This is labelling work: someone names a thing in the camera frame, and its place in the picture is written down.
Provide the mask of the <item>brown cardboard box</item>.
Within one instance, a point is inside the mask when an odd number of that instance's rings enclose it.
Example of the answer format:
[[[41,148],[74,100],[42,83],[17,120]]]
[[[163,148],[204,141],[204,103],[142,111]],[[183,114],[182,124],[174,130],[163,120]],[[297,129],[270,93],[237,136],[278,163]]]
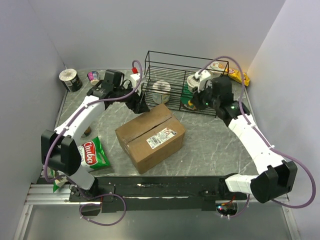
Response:
[[[115,130],[121,148],[139,174],[179,151],[185,133],[185,127],[163,103]]]

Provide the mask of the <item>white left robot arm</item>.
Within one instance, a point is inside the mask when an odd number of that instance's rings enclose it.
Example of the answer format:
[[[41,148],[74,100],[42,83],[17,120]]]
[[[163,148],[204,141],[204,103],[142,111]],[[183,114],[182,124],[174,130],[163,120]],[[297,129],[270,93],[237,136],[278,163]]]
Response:
[[[104,79],[93,85],[77,110],[55,130],[41,135],[41,160],[45,169],[62,172],[81,188],[87,201],[99,195],[98,180],[82,166],[78,149],[80,139],[90,124],[114,102],[123,102],[135,114],[150,109],[141,91],[145,76],[134,72],[128,79],[117,70],[106,70]]]

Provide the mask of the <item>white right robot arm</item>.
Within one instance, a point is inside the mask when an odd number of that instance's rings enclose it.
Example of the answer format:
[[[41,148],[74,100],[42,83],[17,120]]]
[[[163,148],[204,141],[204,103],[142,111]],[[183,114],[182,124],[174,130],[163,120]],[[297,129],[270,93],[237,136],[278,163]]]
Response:
[[[230,199],[236,193],[253,195],[265,203],[292,191],[298,167],[274,153],[263,141],[249,109],[234,100],[232,83],[225,77],[199,80],[190,104],[198,110],[212,108],[216,116],[238,137],[252,158],[257,175],[232,173],[221,178],[218,193]]]

